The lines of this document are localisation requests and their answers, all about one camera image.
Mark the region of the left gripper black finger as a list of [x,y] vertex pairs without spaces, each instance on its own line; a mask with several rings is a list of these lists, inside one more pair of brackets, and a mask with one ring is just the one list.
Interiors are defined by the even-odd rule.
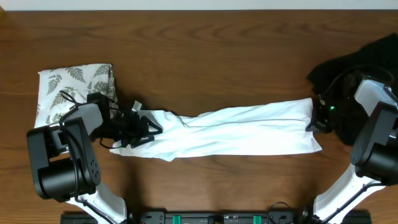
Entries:
[[135,148],[154,140],[155,133],[133,134],[129,141],[129,146]]
[[145,136],[157,135],[163,132],[162,128],[156,125],[153,121],[151,121],[148,117],[142,116],[140,118],[141,122],[141,131]]

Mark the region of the white printed t-shirt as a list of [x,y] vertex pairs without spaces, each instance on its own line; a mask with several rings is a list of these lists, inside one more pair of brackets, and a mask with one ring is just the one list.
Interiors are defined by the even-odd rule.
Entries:
[[322,150],[311,131],[313,101],[304,98],[257,106],[210,111],[195,117],[164,110],[140,110],[162,128],[154,140],[141,146],[110,150],[121,156],[172,161],[179,157],[212,155],[278,156]]

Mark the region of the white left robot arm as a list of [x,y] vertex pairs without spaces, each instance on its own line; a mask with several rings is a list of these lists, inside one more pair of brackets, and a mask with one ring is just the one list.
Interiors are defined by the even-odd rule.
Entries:
[[61,223],[136,223],[125,200],[101,180],[100,166],[92,143],[112,139],[122,146],[152,142],[162,128],[136,112],[94,100],[75,104],[55,126],[27,133],[34,187],[42,199],[70,203],[82,214],[63,214]]

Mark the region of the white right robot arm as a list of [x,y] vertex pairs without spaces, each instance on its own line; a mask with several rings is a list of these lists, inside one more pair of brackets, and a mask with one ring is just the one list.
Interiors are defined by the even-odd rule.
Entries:
[[342,223],[358,218],[355,207],[366,197],[397,184],[397,97],[375,80],[363,80],[354,95],[369,116],[351,151],[343,175],[311,207],[301,223]]

